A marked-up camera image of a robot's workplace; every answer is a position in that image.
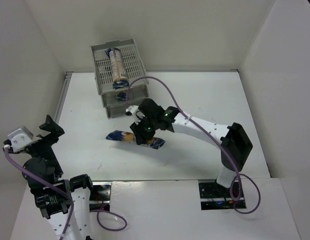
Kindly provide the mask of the spaghetti bag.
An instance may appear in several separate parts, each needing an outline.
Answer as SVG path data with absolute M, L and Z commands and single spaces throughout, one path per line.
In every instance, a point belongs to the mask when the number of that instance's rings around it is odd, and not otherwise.
M 112 87 L 114 89 L 127 88 L 129 81 L 124 68 L 121 50 L 117 47 L 111 47 L 105 53 L 110 61 Z
M 106 140 L 116 141 L 116 142 L 127 142 L 133 143 L 137 145 L 137 139 L 134 133 L 122 131 L 122 130 L 114 130 L 110 132 L 106 137 Z M 151 148 L 158 150 L 164 146 L 166 141 L 159 137 L 152 137 L 150 140 L 147 140 L 146 143 L 140 144 L 140 146 Z
M 127 92 L 126 91 L 120 91 L 116 94 L 116 99 L 118 101 L 125 102 L 126 98 L 127 98 Z

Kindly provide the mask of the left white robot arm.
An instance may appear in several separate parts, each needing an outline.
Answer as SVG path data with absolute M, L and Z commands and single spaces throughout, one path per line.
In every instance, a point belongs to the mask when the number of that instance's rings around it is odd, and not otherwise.
M 27 181 L 35 206 L 59 240 L 93 239 L 89 200 L 93 183 L 87 174 L 62 179 L 64 174 L 52 149 L 65 132 L 50 115 L 39 126 L 48 134 L 33 135 L 21 126 L 7 136 L 6 159 Z

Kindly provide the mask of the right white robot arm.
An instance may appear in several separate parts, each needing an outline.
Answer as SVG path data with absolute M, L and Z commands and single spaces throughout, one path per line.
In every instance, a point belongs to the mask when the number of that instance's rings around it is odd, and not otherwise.
M 146 144 L 157 130 L 185 134 L 207 142 L 220 150 L 223 165 L 216 182 L 230 188 L 232 181 L 242 171 L 253 144 L 242 125 L 222 125 L 186 114 L 177 107 L 167 109 L 152 99 L 144 99 L 140 105 L 130 105 L 126 115 L 133 117 L 130 125 L 138 145 Z

